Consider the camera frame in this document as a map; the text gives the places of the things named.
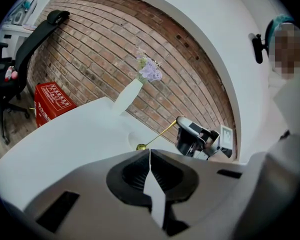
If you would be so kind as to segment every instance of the wooden floor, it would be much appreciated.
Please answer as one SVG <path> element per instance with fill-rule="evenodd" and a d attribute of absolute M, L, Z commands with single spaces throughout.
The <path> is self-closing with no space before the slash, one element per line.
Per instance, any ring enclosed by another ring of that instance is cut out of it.
<path fill-rule="evenodd" d="M 5 132 L 6 136 L 10 140 L 10 144 L 6 145 L 4 143 L 0 131 L 0 158 L 3 157 L 15 144 L 37 129 L 34 110 L 29 109 L 34 108 L 34 101 L 27 88 L 25 88 L 21 93 L 21 100 L 13 98 L 10 103 L 19 107 L 27 108 L 30 113 L 30 118 L 26 119 L 25 114 L 22 112 L 8 112 L 7 110 L 4 112 L 3 118 Z"/>

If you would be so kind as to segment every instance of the brick wall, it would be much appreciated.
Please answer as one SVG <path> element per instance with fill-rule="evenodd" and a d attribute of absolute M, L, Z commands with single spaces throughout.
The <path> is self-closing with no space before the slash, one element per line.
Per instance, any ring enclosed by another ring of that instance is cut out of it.
<path fill-rule="evenodd" d="M 70 12 L 34 53 L 28 83 L 56 81 L 77 104 L 101 97 L 116 100 L 135 77 L 137 47 L 162 62 L 161 81 L 146 83 L 128 112 L 161 132 L 177 116 L 206 128 L 235 128 L 228 96 L 214 66 L 185 29 L 140 0 L 51 0 L 52 10 Z M 175 142 L 178 130 L 164 136 Z"/>

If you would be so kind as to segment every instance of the black office chair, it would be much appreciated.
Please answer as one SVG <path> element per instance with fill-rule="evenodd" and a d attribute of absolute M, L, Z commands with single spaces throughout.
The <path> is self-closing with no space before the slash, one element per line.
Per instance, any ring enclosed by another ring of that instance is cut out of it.
<path fill-rule="evenodd" d="M 13 111 L 24 112 L 25 117 L 29 118 L 29 113 L 26 108 L 22 108 L 9 101 L 16 96 L 20 99 L 20 93 L 27 85 L 28 62 L 35 50 L 46 40 L 52 32 L 69 17 L 68 11 L 54 10 L 49 13 L 46 20 L 33 31 L 33 33 L 25 40 L 18 49 L 15 60 L 11 58 L 2 58 L 2 49 L 8 47 L 7 43 L 0 42 L 0 129 L 1 135 L 6 144 L 9 144 L 9 139 L 5 136 L 4 130 L 4 110 L 10 109 Z M 18 72 L 18 78 L 10 79 L 5 82 L 6 71 L 9 66 L 14 66 Z"/>

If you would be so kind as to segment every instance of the chair backrest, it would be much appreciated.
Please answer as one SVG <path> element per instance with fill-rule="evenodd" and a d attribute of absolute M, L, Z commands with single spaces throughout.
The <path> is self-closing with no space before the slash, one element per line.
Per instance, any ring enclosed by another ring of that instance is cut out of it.
<path fill-rule="evenodd" d="M 32 32 L 20 46 L 15 55 L 15 68 L 18 70 L 18 80 L 21 89 L 26 87 L 28 62 L 35 50 L 52 34 L 52 32 L 69 17 L 68 11 L 54 10 L 47 19 Z"/>

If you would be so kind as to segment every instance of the gold utensil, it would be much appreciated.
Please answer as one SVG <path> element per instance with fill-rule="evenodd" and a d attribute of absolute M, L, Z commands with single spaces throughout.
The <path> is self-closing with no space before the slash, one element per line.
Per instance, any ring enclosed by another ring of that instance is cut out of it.
<path fill-rule="evenodd" d="M 153 140 L 151 140 L 148 144 L 138 144 L 136 146 L 135 150 L 145 150 L 147 148 L 147 146 L 153 142 L 156 138 L 158 138 L 159 136 L 161 136 L 162 134 L 164 134 L 166 131 L 168 131 L 172 126 L 174 126 L 177 123 L 177 120 L 174 120 L 172 122 L 172 124 L 170 124 L 163 132 L 161 132 L 157 137 L 155 137 Z"/>

